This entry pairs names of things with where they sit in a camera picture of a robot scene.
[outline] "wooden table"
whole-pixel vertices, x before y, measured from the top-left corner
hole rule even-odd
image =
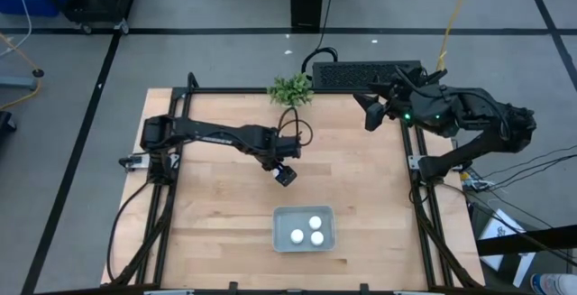
[[[170,89],[151,89],[142,120],[168,111]],[[284,110],[261,94],[197,94],[190,117],[239,126],[276,126]],[[300,159],[286,163],[298,177],[287,188],[253,157],[209,143],[185,146],[172,216],[163,288],[426,290],[417,222],[408,201],[409,180],[398,121],[375,132],[363,129],[364,113],[351,95],[316,95],[299,116],[315,131]],[[139,152],[140,130],[134,150]],[[430,154],[451,142],[426,133]],[[129,173],[123,202],[145,181]],[[456,173],[445,181],[459,186]],[[152,187],[125,210],[116,230],[113,271],[118,274],[142,242]],[[483,283],[463,196],[437,187],[448,246],[471,276]],[[272,248],[272,212],[279,206],[328,205],[335,213],[336,247],[326,253],[281,254]],[[437,284],[442,284],[435,247]],[[156,250],[151,251],[147,281]]]

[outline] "green plant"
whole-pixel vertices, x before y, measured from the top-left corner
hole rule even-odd
[[[284,106],[301,106],[313,100],[311,82],[303,73],[295,74],[292,78],[274,79],[274,86],[267,88],[271,103]]]

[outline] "white ball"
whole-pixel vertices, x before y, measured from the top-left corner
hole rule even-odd
[[[310,242],[313,245],[321,245],[324,242],[324,240],[325,237],[320,232],[313,232],[313,234],[310,236]]]
[[[323,221],[321,220],[321,217],[310,217],[310,219],[308,220],[308,225],[310,226],[310,228],[314,230],[321,228],[322,224]]]
[[[299,244],[299,243],[303,242],[304,238],[305,238],[305,235],[303,234],[303,231],[301,231],[299,229],[292,231],[292,233],[290,234],[290,241],[292,241],[292,243],[294,243],[294,244]]]

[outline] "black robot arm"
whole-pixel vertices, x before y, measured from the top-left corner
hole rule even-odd
[[[481,88],[439,85],[446,70],[427,76],[422,69],[409,73],[397,69],[397,74],[369,85],[376,97],[354,95],[366,112],[365,129],[375,130],[386,115],[443,137],[453,137],[460,129],[482,131],[470,143],[442,156],[421,158],[418,168],[423,181],[439,181],[451,168],[468,166],[488,152],[519,152],[531,142],[536,129],[533,111],[499,103]],[[379,97],[386,103],[379,103]]]
[[[144,121],[141,147],[150,154],[149,180],[167,183],[170,179],[168,149],[180,143],[206,142],[229,145],[252,155],[266,171],[287,187],[297,174],[282,164],[285,158],[300,157],[300,137],[279,136],[278,128],[256,124],[229,127],[169,115],[154,116]]]

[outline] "black floor tape line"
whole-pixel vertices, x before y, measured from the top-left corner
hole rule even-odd
[[[570,32],[574,32],[574,30],[573,29],[561,30],[561,31],[557,30],[557,27],[553,22],[553,18],[551,17],[549,10],[547,10],[547,6],[545,6],[545,2],[543,0],[535,0],[535,3],[537,5],[537,8],[539,9],[539,13],[541,13],[541,16],[543,17],[543,21],[545,21],[547,29],[551,32],[551,37],[553,38],[555,48],[559,52],[559,57],[561,57],[561,60],[563,61],[563,65],[565,66],[565,69],[569,74],[569,78],[571,79],[573,86],[577,90],[577,69],[575,68],[575,64],[572,61],[572,57],[569,54],[567,48],[565,47],[563,39],[561,38],[561,34],[568,34]]]
[[[108,52],[106,53],[104,63],[100,69],[100,74],[98,74],[98,80],[94,86],[94,91],[92,92],[92,97],[88,102],[87,111],[84,115],[84,120],[80,126],[80,131],[78,132],[78,137],[74,143],[74,148],[72,149],[72,154],[70,155],[69,163],[64,171],[64,177],[60,183],[58,193],[56,194],[56,199],[54,200],[54,205],[52,205],[52,210],[48,216],[48,221],[44,227],[44,232],[42,232],[42,237],[38,248],[36,249],[36,254],[32,259],[32,264],[28,275],[26,276],[26,281],[23,285],[22,295],[31,295],[36,289],[36,284],[40,278],[42,271],[42,266],[46,261],[46,256],[50,250],[50,245],[52,244],[52,239],[56,234],[56,228],[62,215],[62,210],[64,209],[64,204],[66,203],[66,198],[69,195],[70,187],[72,186],[72,181],[74,180],[74,175],[80,161],[80,156],[84,150],[86,144],[88,133],[90,132],[90,126],[94,121],[94,116],[96,114],[96,109],[98,108],[98,102],[102,96],[102,91],[104,90],[106,80],[108,79],[108,73],[112,67],[114,61],[114,56],[116,50],[118,49],[118,43],[120,41],[121,33],[116,32],[110,42],[108,47]]]
[[[326,28],[326,34],[382,34],[382,35],[444,35],[445,28]],[[557,30],[561,35],[577,35],[577,29]],[[28,28],[4,28],[3,34],[26,34]],[[114,34],[112,28],[94,28],[90,35]],[[129,35],[243,35],[243,34],[317,34],[307,28],[130,28]],[[453,28],[451,35],[459,36],[539,36],[550,34],[550,29],[522,28]],[[85,35],[74,28],[37,28],[32,34]]]

